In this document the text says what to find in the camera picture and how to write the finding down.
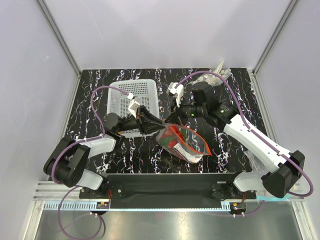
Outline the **red strawberry bunch with leaves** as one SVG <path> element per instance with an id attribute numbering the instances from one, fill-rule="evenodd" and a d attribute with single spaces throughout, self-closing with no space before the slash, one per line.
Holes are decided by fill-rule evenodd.
<path id="1" fill-rule="evenodd" d="M 187 140 L 187 130 L 180 126 L 174 124 L 168 124 L 166 128 L 159 133 L 158 143 L 163 148 L 172 149 L 177 143 L 183 145 Z"/>

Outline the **clear zip bag orange zipper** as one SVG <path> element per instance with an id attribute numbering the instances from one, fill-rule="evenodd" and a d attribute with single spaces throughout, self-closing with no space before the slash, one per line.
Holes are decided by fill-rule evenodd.
<path id="1" fill-rule="evenodd" d="M 191 128 L 173 123 L 164 126 L 157 134 L 156 141 L 171 155 L 191 164 L 212 155 L 205 139 Z"/>

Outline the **red orange papaya slice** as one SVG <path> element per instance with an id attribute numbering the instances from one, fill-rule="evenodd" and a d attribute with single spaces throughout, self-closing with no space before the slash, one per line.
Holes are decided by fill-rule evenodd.
<path id="1" fill-rule="evenodd" d="M 173 146 L 178 153 L 180 153 L 187 161 L 195 162 L 198 160 L 202 155 L 191 154 L 188 150 L 186 150 L 180 143 L 177 143 Z"/>

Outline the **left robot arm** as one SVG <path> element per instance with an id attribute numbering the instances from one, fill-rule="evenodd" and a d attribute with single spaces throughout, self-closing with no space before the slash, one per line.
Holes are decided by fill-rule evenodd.
<path id="1" fill-rule="evenodd" d="M 105 178 L 86 169 L 88 159 L 119 148 L 125 139 L 121 132 L 138 129 L 142 135 L 150 135 L 164 129 L 165 124 L 142 105 L 136 115 L 107 114 L 103 128 L 103 136 L 81 140 L 63 137 L 44 164 L 43 172 L 58 184 L 68 188 L 85 187 L 95 197 L 103 198 L 108 193 Z"/>

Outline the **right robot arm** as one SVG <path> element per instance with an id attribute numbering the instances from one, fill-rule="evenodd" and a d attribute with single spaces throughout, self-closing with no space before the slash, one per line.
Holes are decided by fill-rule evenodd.
<path id="1" fill-rule="evenodd" d="M 290 152 L 272 141 L 252 125 L 238 107 L 227 101 L 220 102 L 208 83 L 193 85 L 193 104 L 182 103 L 182 84 L 172 82 L 167 93 L 175 100 L 171 106 L 171 112 L 176 114 L 175 120 L 203 118 L 209 125 L 241 143 L 264 165 L 263 171 L 238 174 L 227 185 L 230 197 L 236 199 L 247 191 L 265 190 L 282 199 L 291 193 L 291 188 L 303 176 L 305 156 L 302 152 Z"/>

